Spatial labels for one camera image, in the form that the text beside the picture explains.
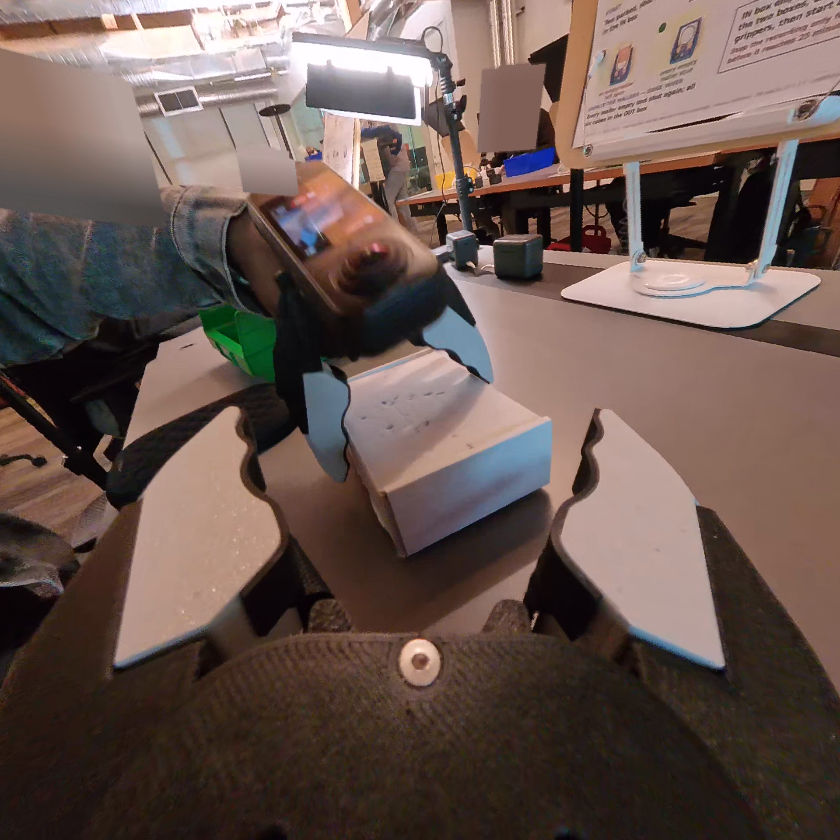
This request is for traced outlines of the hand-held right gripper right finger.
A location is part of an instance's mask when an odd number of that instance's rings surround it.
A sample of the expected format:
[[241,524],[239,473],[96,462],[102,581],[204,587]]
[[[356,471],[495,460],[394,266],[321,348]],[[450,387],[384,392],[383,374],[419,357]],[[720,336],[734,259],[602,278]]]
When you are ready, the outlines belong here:
[[614,411],[594,411],[559,515],[557,554],[631,639],[726,668],[697,499]]

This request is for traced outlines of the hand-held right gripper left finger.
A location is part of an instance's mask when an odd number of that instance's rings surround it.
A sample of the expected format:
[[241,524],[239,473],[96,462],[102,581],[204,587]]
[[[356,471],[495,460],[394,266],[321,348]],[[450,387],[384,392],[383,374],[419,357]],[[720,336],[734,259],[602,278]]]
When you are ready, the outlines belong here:
[[261,475],[246,417],[225,408],[160,469],[140,499],[113,666],[195,641],[222,659],[290,635],[280,560],[290,531]]

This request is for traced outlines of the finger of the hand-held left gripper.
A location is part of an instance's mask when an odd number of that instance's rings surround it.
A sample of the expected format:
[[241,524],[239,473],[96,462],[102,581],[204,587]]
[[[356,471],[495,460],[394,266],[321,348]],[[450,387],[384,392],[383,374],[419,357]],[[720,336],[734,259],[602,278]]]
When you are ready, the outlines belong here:
[[325,474],[344,483],[350,471],[349,437],[344,424],[350,408],[350,387],[343,371],[322,364],[319,371],[303,375],[310,450]]
[[472,375],[492,384],[490,354],[471,310],[459,289],[447,289],[445,297],[443,314],[423,328],[418,345],[445,352]]

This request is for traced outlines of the white cardboard mailer box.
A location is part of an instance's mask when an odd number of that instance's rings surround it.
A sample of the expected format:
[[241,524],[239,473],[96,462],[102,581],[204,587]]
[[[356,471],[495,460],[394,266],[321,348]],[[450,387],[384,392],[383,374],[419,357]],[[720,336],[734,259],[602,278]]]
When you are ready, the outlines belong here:
[[399,557],[550,483],[553,429],[441,350],[349,380],[348,455]]

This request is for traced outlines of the person's left forearm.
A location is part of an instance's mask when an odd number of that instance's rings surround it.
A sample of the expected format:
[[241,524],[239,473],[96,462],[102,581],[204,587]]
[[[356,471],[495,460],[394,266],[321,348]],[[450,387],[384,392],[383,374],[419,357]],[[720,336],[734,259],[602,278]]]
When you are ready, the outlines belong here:
[[261,312],[228,257],[229,225],[246,214],[246,194],[174,185],[161,200],[160,227],[2,210],[2,368],[61,356],[107,320],[224,303]]

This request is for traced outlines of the grey desk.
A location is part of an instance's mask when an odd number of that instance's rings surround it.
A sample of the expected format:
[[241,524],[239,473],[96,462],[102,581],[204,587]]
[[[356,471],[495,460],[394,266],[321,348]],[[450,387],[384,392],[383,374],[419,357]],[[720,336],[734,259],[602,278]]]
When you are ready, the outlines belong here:
[[497,390],[553,429],[550,483],[402,560],[359,477],[333,482],[294,433],[259,458],[280,508],[363,632],[470,634],[520,598],[572,495],[597,408],[714,510],[838,685],[838,358],[512,290],[457,286]]

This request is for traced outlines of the wood top office desk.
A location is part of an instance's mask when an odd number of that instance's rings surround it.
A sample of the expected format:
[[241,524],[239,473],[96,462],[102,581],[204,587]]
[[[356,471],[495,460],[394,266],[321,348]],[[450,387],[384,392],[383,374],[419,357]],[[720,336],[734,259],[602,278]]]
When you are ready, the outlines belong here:
[[[820,177],[838,177],[838,133],[824,140],[800,142],[793,180],[806,181]],[[741,148],[735,151],[713,151],[689,157],[645,161],[640,164],[640,186],[644,200],[673,200],[687,196],[716,193],[705,244],[704,256],[711,261],[723,261],[731,254],[732,219],[736,210],[742,176],[751,161],[774,152],[769,147]],[[477,187],[469,195],[470,207],[497,210],[505,230],[524,233],[530,217],[539,220],[538,231],[549,237],[549,212],[556,207],[568,207],[570,233],[574,242],[581,239],[585,225],[584,207],[606,205],[620,200],[621,185],[614,186],[623,176],[619,165],[589,170],[557,172],[554,167],[531,174],[503,178],[498,184]]]

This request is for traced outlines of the green plastic bin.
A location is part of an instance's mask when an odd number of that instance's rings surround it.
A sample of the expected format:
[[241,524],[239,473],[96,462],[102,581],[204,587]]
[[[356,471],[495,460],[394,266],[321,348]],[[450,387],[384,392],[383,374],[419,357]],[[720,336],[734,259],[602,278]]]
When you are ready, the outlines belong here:
[[203,310],[206,337],[225,359],[244,373],[271,383],[278,393],[298,383],[314,362],[319,328],[302,305],[290,303],[276,318],[221,305]]

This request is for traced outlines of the black light stand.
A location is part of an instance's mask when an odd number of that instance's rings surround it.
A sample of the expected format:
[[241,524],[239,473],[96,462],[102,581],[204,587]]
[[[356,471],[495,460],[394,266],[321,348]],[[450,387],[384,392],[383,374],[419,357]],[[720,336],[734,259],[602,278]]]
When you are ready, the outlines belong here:
[[[440,49],[431,49],[427,46],[426,38],[428,33],[437,33],[440,41]],[[444,104],[444,117],[448,127],[448,137],[453,160],[453,173],[455,176],[455,191],[458,198],[459,217],[462,228],[470,233],[473,232],[473,220],[469,209],[469,195],[473,189],[473,182],[467,176],[459,139],[461,117],[463,109],[461,105],[466,102],[465,98],[456,99],[457,85],[452,75],[453,64],[451,59],[442,51],[444,45],[443,33],[437,26],[426,26],[420,36],[420,43],[425,48],[433,74],[437,76],[437,82],[441,90],[441,98]]]

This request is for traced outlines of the blue plastic bin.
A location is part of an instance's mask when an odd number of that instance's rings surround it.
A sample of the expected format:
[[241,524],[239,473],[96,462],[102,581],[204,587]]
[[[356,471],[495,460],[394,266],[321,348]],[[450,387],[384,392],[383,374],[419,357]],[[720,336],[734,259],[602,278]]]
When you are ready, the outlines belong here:
[[504,160],[502,166],[507,178],[530,175],[557,165],[556,156],[554,147],[545,146],[529,152],[512,154]]

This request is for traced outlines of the black office chair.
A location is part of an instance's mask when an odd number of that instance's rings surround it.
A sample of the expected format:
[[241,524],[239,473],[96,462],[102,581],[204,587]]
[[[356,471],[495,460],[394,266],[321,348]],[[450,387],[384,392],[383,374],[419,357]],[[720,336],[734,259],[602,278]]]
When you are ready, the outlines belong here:
[[103,468],[91,451],[77,443],[44,414],[36,403],[29,400],[4,373],[1,373],[2,400],[26,423],[47,439],[63,455],[63,466],[76,476],[81,476],[105,491],[108,471]]

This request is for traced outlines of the led light panel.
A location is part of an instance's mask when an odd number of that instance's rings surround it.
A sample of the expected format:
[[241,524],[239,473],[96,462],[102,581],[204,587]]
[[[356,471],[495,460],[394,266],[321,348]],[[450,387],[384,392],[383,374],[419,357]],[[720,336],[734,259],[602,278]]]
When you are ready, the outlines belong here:
[[436,60],[423,43],[297,32],[290,56],[304,72],[308,108],[378,123],[423,123]]

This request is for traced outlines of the ceiling air vent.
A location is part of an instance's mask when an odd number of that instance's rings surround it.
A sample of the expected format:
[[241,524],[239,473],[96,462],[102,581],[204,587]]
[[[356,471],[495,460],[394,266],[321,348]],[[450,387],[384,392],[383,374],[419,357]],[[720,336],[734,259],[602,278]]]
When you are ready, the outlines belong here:
[[193,86],[156,92],[154,99],[165,118],[203,110],[203,104]]

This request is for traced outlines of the instruction sheet on stand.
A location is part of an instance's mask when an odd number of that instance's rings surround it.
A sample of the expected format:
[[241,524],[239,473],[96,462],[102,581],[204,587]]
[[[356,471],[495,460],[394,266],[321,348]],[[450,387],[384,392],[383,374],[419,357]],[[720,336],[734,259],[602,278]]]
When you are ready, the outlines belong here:
[[786,139],[824,140],[838,133],[838,86],[817,99],[788,102],[728,117],[692,122],[671,129],[599,142],[596,148],[574,143],[581,97],[592,54],[598,2],[573,2],[568,48],[554,128],[560,160],[570,168],[621,165],[630,161],[686,158],[713,151],[775,146]]

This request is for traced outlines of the printed instruction sheet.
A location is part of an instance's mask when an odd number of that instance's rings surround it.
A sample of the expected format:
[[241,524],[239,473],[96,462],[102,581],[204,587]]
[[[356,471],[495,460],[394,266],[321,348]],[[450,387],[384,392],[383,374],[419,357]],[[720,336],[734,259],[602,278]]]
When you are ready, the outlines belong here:
[[668,130],[837,89],[838,1],[598,2],[574,143]]

